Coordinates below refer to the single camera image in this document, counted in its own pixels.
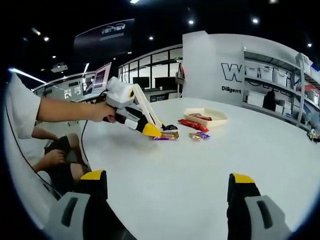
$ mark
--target computer monitor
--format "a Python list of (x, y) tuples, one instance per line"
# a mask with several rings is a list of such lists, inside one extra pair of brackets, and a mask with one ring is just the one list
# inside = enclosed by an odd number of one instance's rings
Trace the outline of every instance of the computer monitor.
[(111, 62), (95, 71), (95, 77), (92, 83), (92, 93), (99, 94), (106, 89), (110, 68)]
[(150, 78), (148, 76), (134, 77), (133, 84), (138, 84), (142, 89), (149, 88)]
[(176, 89), (177, 84), (176, 84), (176, 77), (174, 76), (169, 76), (169, 77), (156, 77), (155, 79), (155, 87), (162, 89)]

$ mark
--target white table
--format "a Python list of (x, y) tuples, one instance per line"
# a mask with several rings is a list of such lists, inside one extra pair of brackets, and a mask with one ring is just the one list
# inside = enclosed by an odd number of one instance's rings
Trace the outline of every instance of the white table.
[(186, 108), (228, 117), (211, 139), (194, 141), (179, 125), (177, 141), (152, 141), (115, 123), (88, 122), (83, 147), (93, 170), (107, 174), (110, 207), (138, 240), (227, 239), (230, 173), (252, 177), (295, 230), (320, 187), (320, 145), (284, 121), (248, 109), (193, 98), (151, 104), (165, 124)]

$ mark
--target shelf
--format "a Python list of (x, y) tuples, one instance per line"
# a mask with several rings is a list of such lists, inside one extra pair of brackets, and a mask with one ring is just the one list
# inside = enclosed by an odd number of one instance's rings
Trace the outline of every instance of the shelf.
[(318, 106), (317, 104), (315, 104), (313, 101), (311, 101), (309, 98), (304, 97), (304, 100), (307, 101), (309, 104), (311, 104), (312, 106), (314, 106), (318, 111), (320, 111), (320, 106)]
[(293, 123), (293, 124), (297, 124), (298, 123), (297, 120), (294, 120), (291, 117), (284, 116), (284, 115), (282, 115), (280, 113), (265, 109), (263, 107), (255, 106), (255, 105), (252, 105), (252, 104), (248, 104), (246, 102), (242, 103), (242, 107), (245, 108), (245, 109), (249, 109), (249, 110), (253, 110), (253, 111), (256, 111), (256, 112), (259, 112), (259, 113), (262, 113), (262, 114), (269, 115), (269, 116), (277, 118), (277, 119), (285, 120), (285, 121), (288, 121), (288, 122)]
[(294, 63), (247, 49), (244, 50), (244, 58), (266, 64), (272, 64), (291, 72), (300, 71), (300, 67)]
[(308, 73), (304, 72), (304, 78), (308, 83), (312, 84), (318, 90), (320, 90), (320, 83), (317, 82), (312, 76), (310, 76)]
[(248, 75), (244, 75), (244, 79), (247, 80), (247, 81), (266, 84), (266, 85), (275, 87), (277, 89), (281, 89), (283, 91), (286, 91), (286, 92), (289, 92), (289, 93), (291, 93), (293, 95), (301, 97), (301, 93), (300, 92), (295, 91), (294, 89), (291, 89), (290, 87), (283, 86), (283, 85), (281, 85), (279, 83), (276, 83), (276, 82), (273, 82), (273, 81), (270, 81), (270, 80), (266, 80), (266, 79), (262, 79), (262, 78), (254, 77), (254, 76), (248, 76)]

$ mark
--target black ceiling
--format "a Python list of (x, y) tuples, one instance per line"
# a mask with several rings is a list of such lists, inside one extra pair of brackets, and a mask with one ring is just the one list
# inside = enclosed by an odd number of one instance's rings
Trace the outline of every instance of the black ceiling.
[[(75, 36), (103, 24), (134, 18), (133, 54), (117, 56), (113, 66), (180, 44), (182, 34), (205, 30), (209, 34), (244, 34), (270, 39), (306, 54), (320, 67), (318, 8), (308, 0), (292, 2), (140, 0), (131, 4), (130, 0), (108, 0), (39, 4), (27, 1), (14, 6), (11, 19), (15, 20), (7, 22), (12, 33), (9, 39), (14, 38), (17, 43), (15, 54), (11, 54), (15, 58), (10, 63), (45, 82), (80, 73), (84, 65), (72, 61)], [(252, 17), (258, 17), (260, 23), (252, 24)], [(190, 18), (195, 22), (193, 26), (188, 24)], [(32, 27), (40, 31), (41, 36), (32, 32)], [(150, 35), (154, 36), (153, 41), (149, 41)], [(308, 43), (312, 43), (311, 48), (307, 47)], [(69, 69), (64, 74), (52, 73), (53, 65), (59, 62), (65, 62)], [(94, 71), (102, 64), (90, 64), (88, 71)], [(30, 88), (39, 85), (32, 79), (24, 80), (24, 83)]]

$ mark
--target dark shorts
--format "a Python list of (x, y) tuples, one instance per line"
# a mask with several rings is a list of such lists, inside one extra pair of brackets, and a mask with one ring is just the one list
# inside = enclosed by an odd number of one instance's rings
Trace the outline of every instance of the dark shorts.
[[(61, 150), (64, 156), (70, 152), (70, 144), (67, 136), (60, 137), (57, 141), (52, 142), (48, 147), (44, 148), (44, 154), (49, 153), (51, 150)], [(47, 169), (46, 172), (51, 178), (53, 186), (61, 194), (71, 192), (74, 186), (74, 178), (72, 177), (70, 163), (66, 162), (59, 164), (53, 168)]]

